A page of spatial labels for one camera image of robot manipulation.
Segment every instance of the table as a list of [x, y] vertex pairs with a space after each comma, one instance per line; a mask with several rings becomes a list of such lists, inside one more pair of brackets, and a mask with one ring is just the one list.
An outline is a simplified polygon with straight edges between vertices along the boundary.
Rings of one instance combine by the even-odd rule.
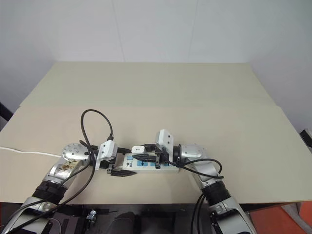
[[[82, 139], [80, 115], [89, 108], [107, 115], [120, 147], [153, 143], [162, 128], [176, 144], [203, 145], [223, 164], [239, 203], [312, 199], [311, 153], [248, 64], [59, 62], [0, 132], [0, 146], [60, 154]], [[85, 127], [95, 145], [109, 134], [93, 113]], [[56, 161], [0, 150], [0, 201], [23, 202]], [[65, 198], [89, 173], [75, 179]], [[124, 178], [100, 170], [71, 203], [194, 203], [199, 194], [183, 170]]]

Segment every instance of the black cable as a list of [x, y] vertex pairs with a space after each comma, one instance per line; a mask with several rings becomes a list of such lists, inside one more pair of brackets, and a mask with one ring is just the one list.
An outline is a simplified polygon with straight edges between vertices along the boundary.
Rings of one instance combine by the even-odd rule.
[[202, 162], [202, 161], [212, 161], [212, 162], [216, 162], [216, 163], [219, 165], [219, 172], [218, 172], [218, 173], [221, 173], [221, 172], [222, 172], [222, 164], [221, 164], [221, 162], [219, 162], [218, 160], [213, 159], [213, 158], [202, 158], [202, 159], [197, 159], [197, 160], [194, 160], [194, 161], [186, 162], [186, 163], [183, 164], [183, 166], [186, 166], [186, 165], [189, 165], [189, 164], [192, 164], [192, 163], [195, 163], [195, 162]]
[[84, 147], [87, 147], [87, 146], [88, 146], [87, 143], [84, 142], [83, 140], [79, 140], [79, 143], [80, 143], [81, 145], [83, 145]]
[[[13, 228], [12, 230], [10, 230], [9, 232], [7, 232], [6, 234], [12, 234], [12, 233], [14, 233], [14, 232], [20, 230], [21, 228], [27, 226], [28, 224], [31, 224], [32, 222], [38, 220], [39, 218], [44, 217], [44, 216], [46, 216], [46, 215], [49, 215], [49, 214], [51, 214], [51, 213], [54, 213], [57, 209], [59, 209], [60, 207], [64, 206], [66, 203], [70, 202], [70, 201], [73, 200], [75, 197], [77, 197], [77, 196], [88, 186], [88, 184], [91, 182], [91, 180], [92, 180], [92, 178], [93, 178], [93, 175], [94, 175], [94, 172], [95, 172], [96, 160], [95, 160], [95, 156], [94, 156], [94, 152], [93, 152], [93, 150], [92, 150], [91, 144], [90, 144], [89, 139], [88, 139], [88, 137], [87, 137], [87, 134], [86, 134], [86, 132], [85, 132], [85, 129], [84, 129], [84, 122], [83, 122], [83, 120], [84, 120], [84, 115], [85, 115], [87, 112], [90, 112], [90, 111], [96, 112], [96, 113], [100, 114], [101, 116], [103, 116], [103, 117], [106, 119], [106, 121], [107, 121], [107, 123], [108, 123], [108, 125], [109, 125], [109, 127], [110, 127], [110, 130], [111, 130], [110, 136], [109, 136], [108, 138], [113, 139], [113, 128], [112, 128], [112, 125], [111, 125], [110, 121], [108, 120], [108, 118], [107, 118], [103, 113], [101, 113], [100, 111], [94, 110], [94, 109], [88, 109], [88, 110], [85, 110], [85, 111], [82, 113], [81, 119], [80, 119], [81, 130], [82, 130], [82, 134], [83, 134], [83, 136], [84, 136], [84, 139], [85, 139], [85, 141], [86, 141], [87, 148], [88, 148], [88, 151], [89, 151], [89, 155], [90, 155], [90, 158], [91, 158], [91, 161], [92, 161], [92, 172], [91, 172], [91, 174], [90, 174], [90, 177], [89, 177], [88, 181], [85, 183], [85, 185], [84, 185], [77, 193], [75, 193], [73, 196], [71, 196], [71, 197], [70, 197], [69, 199], [67, 199], [66, 201], [64, 201], [64, 202], [62, 202], [61, 204], [57, 205], [56, 207], [50, 209], [49, 211], [44, 212], [44, 213], [41, 213], [40, 215], [38, 215], [38, 216], [36, 216], [36, 217], [34, 217], [34, 218], [32, 218], [32, 219], [26, 221], [25, 223], [23, 223], [23, 224], [17, 226], [16, 228]], [[78, 174], [79, 172], [83, 171], [83, 170], [86, 169], [87, 167], [88, 167], [88, 164], [86, 164], [86, 166], [85, 166], [84, 168], [82, 168], [81, 170], [79, 170], [79, 171], [77, 171], [76, 173], [74, 173], [71, 177], [73, 177], [74, 175], [76, 175], [76, 174]], [[64, 184], [66, 181], [68, 181], [69, 179], [70, 179], [70, 178], [65, 179], [65, 180], [63, 181], [63, 184]]]
[[196, 209], [197, 209], [197, 206], [200, 202], [200, 200], [204, 197], [204, 194], [201, 194], [195, 204], [195, 207], [194, 207], [194, 211], [193, 211], [193, 214], [192, 214], [192, 220], [191, 220], [191, 234], [193, 234], [193, 225], [194, 225], [194, 219], [195, 219], [195, 213], [196, 213]]
[[[173, 166], [176, 166], [174, 163], [170, 162], [169, 160], [167, 160], [167, 162], [168, 162], [169, 164], [173, 165]], [[215, 178], [215, 179], [223, 179], [223, 178], [224, 178], [224, 176], [208, 175], [208, 174], [204, 174], [204, 173], [201, 173], [201, 172], [197, 172], [197, 171], [194, 171], [194, 170], [192, 170], [192, 169], [190, 169], [190, 168], [187, 168], [187, 167], [184, 167], [184, 166], [182, 166], [182, 167], [180, 167], [180, 168], [183, 168], [184, 170], [187, 170], [187, 171], [189, 171], [189, 172], [193, 172], [193, 173], [198, 174], [198, 175], [200, 175], [200, 176], [206, 176], [206, 177]]]
[[82, 113], [81, 119], [80, 119], [81, 130], [82, 130], [83, 137], [84, 137], [84, 139], [85, 139], [85, 141], [86, 141], [86, 143], [87, 143], [87, 146], [90, 147], [88, 150], [91, 152], [91, 151], [92, 151], [92, 147], [91, 147], [91, 144], [90, 144], [89, 139], [88, 139], [88, 137], [87, 137], [86, 131], [84, 130], [84, 123], [83, 123], [84, 115], [85, 115], [87, 112], [96, 112], [96, 113], [100, 114], [101, 116], [103, 116], [104, 119], [106, 119], [106, 121], [107, 121], [107, 123], [108, 123], [108, 125], [109, 125], [109, 128], [110, 128], [110, 130], [111, 130], [110, 136], [109, 136], [108, 138], [110, 138], [110, 137], [113, 138], [113, 128], [112, 128], [112, 125], [111, 125], [110, 121], [108, 120], [108, 118], [107, 118], [103, 113], [101, 113], [100, 111], [97, 111], [97, 110], [94, 110], [94, 109], [88, 109], [88, 110], [85, 110], [85, 111]]
[[199, 202], [199, 207], [198, 207], [198, 211], [197, 211], [197, 234], [200, 234], [200, 210], [201, 210], [201, 206], [203, 205], [205, 197], [203, 196], [201, 201]]

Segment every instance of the black plug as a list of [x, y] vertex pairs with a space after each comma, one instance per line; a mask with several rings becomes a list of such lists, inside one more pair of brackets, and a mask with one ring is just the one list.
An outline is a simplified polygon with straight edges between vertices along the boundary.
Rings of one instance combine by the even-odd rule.
[[114, 136], [112, 133], [109, 134], [109, 137], [107, 138], [107, 140], [114, 140]]

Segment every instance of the power strip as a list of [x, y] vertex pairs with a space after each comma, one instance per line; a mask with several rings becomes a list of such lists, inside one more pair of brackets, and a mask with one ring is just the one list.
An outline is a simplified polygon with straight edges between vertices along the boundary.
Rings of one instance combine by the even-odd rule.
[[133, 154], [125, 154], [122, 169], [137, 173], [141, 172], [179, 172], [179, 168], [168, 163], [161, 163], [160, 169], [155, 168], [154, 162], [142, 162], [132, 157]]

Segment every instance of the white wall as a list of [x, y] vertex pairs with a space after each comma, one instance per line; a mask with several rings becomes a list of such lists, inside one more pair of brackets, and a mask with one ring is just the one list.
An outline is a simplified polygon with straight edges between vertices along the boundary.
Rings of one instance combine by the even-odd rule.
[[298, 131], [312, 128], [311, 0], [0, 0], [0, 101], [54, 61], [250, 62]]

